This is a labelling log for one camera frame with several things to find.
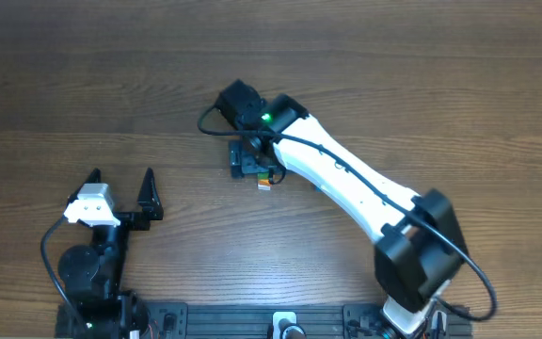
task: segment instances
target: wood grain surface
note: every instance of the wood grain surface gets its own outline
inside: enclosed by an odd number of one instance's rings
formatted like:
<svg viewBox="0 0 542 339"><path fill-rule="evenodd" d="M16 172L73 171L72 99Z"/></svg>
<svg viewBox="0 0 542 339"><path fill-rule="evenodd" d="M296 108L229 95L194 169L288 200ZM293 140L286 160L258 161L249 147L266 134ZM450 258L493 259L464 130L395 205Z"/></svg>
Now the wood grain surface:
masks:
<svg viewBox="0 0 542 339"><path fill-rule="evenodd" d="M227 140L198 133L238 77L446 193L500 300L476 337L542 338L539 0L0 1L0 336L53 335L39 242L94 167L124 210L154 169L165 220L132 235L124 275L145 299L383 301L370 241L329 198L295 176L235 181ZM53 263L88 239L63 227ZM468 268L446 297L487 307Z"/></svg>

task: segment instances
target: wooden table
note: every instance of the wooden table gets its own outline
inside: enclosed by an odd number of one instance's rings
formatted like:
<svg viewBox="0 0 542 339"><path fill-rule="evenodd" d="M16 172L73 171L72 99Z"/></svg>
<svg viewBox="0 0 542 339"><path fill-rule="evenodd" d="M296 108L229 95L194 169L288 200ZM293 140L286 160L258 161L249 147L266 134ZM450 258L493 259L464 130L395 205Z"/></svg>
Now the wooden table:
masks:
<svg viewBox="0 0 542 339"><path fill-rule="evenodd" d="M373 248L304 179L230 177L200 111L235 78L294 96L374 169L454 202L501 308L479 338L542 338L542 1L0 1L0 336L51 336L39 242L94 168L136 209L124 285L205 304L377 301ZM221 119L211 124L224 128ZM52 238L53 263L87 242ZM447 299L478 313L462 269Z"/></svg>

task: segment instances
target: wooden tabletop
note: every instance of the wooden tabletop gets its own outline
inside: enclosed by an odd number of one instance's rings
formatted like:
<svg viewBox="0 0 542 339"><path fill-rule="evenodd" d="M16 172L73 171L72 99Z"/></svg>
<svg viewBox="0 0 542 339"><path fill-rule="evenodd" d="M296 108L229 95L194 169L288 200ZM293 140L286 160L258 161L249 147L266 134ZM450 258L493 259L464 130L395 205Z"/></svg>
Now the wooden tabletop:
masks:
<svg viewBox="0 0 542 339"><path fill-rule="evenodd" d="M478 338L542 338L542 1L0 1L0 336L52 336L43 233L98 167L137 208L124 286L199 304L383 302L373 247L303 178L233 180L196 119L241 78L285 92L372 168L454 203L500 309ZM211 124L228 127L221 119ZM52 262L89 231L64 226ZM446 298L486 310L468 268Z"/></svg>

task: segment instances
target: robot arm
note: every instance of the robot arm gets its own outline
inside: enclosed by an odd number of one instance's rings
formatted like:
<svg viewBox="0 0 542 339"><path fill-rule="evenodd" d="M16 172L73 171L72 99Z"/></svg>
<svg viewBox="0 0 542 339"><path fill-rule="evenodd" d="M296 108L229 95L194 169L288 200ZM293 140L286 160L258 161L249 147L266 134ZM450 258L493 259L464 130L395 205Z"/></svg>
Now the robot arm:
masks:
<svg viewBox="0 0 542 339"><path fill-rule="evenodd" d="M431 234L413 227L409 218L341 164L349 164L384 195L467 253L447 198L436 190L420 196L380 175L334 140L305 107L287 95L267 105L253 88L237 80L220 93L215 108L235 129L245 131L241 134L243 148L260 164L284 167L305 177L357 222L375 244L375 276L389 295L383 316L404 337L414 336L427 320L434 297L449 284L462 259ZM207 133L201 124L199 127ZM286 136L322 145L335 156Z"/></svg>

